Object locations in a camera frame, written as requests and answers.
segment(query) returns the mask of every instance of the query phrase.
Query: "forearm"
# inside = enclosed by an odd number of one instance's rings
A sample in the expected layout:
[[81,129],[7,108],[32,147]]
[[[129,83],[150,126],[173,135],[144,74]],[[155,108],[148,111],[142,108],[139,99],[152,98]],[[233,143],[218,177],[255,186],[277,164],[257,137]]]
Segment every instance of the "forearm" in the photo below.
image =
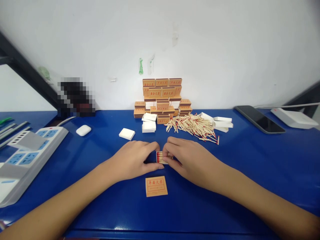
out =
[[107,175],[98,166],[7,228],[0,239],[56,240],[91,201],[114,184]]
[[317,216],[264,189],[235,169],[228,181],[228,188],[222,194],[254,212],[281,238],[319,238]]

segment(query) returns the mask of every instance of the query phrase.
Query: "pile of matches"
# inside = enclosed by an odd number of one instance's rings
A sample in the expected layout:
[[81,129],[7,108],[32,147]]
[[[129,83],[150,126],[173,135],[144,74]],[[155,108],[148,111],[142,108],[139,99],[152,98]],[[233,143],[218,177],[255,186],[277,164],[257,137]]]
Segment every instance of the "pile of matches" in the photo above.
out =
[[171,128],[174,128],[174,132],[182,130],[196,136],[202,141],[210,141],[219,145],[220,136],[216,137],[211,121],[203,119],[199,114],[193,115],[189,113],[185,116],[171,118],[165,126],[167,126],[167,132]]
[[162,164],[168,164],[168,163],[166,163],[165,161],[162,160],[162,151],[157,152],[157,162],[158,163],[162,163]]

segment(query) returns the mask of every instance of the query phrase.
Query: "hand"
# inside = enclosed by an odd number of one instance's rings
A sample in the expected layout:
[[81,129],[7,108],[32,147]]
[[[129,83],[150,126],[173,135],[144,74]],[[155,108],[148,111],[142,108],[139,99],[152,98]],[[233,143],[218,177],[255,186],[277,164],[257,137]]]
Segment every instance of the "hand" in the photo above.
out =
[[143,163],[154,150],[160,151],[157,142],[130,141],[123,145],[113,157],[103,162],[101,167],[112,175],[115,182],[163,169],[164,166],[161,163]]
[[[194,141],[168,137],[162,152],[163,160],[182,177],[213,192],[222,192],[228,184],[230,170],[234,170]],[[165,157],[168,152],[180,162]]]

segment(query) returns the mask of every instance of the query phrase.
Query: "phone screen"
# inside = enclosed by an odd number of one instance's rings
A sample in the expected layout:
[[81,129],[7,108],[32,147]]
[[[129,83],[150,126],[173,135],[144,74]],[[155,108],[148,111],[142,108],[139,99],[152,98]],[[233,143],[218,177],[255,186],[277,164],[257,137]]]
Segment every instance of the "phone screen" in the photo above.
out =
[[267,118],[257,109],[252,106],[237,106],[244,114],[256,122],[261,128],[267,132],[285,132],[285,130],[280,127],[278,124]]

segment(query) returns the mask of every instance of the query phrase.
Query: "white wall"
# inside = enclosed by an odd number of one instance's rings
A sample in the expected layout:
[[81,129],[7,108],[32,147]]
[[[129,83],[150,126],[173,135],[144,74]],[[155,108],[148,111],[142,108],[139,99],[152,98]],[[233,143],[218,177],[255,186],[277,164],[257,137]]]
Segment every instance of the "white wall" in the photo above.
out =
[[0,66],[0,112],[56,111],[8,65]]
[[142,78],[164,77],[183,78],[181,95],[195,109],[230,108],[282,104],[320,79],[316,6],[316,0],[0,0],[0,30],[55,82],[83,77],[101,108],[133,109],[143,99]]

